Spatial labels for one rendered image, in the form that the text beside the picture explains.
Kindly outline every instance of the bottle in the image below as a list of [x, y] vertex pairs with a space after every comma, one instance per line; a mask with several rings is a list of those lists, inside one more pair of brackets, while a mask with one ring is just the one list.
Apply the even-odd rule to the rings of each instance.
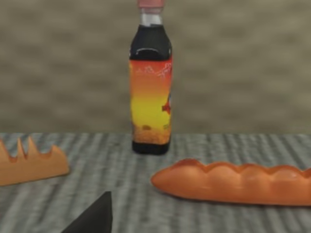
[[140, 24], [130, 48], [132, 149], [165, 154], [171, 141], [172, 45], [162, 24], [164, 0], [138, 0]]

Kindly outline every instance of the bottle label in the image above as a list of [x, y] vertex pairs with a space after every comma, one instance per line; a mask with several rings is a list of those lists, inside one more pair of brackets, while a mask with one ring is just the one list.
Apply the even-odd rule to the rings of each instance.
[[133, 141], [166, 144], [171, 137], [172, 57], [167, 61], [130, 60]]

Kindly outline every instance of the label graphic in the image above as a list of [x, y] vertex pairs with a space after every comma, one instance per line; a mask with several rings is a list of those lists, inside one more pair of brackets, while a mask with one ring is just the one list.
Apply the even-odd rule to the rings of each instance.
[[130, 61], [133, 141], [166, 144], [171, 136], [172, 58]]

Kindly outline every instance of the blurred background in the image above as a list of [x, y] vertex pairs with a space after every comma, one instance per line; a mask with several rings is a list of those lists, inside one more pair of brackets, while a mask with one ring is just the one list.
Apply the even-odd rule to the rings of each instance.
[[[311, 131], [311, 1], [167, 0], [173, 130]], [[129, 132], [135, 0], [1, 0], [0, 130]]]

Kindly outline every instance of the pink bottle cap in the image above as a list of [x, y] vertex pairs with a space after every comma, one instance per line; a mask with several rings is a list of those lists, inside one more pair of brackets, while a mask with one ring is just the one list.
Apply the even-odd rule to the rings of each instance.
[[156, 8], [163, 6], [164, 0], [138, 0], [139, 8]]

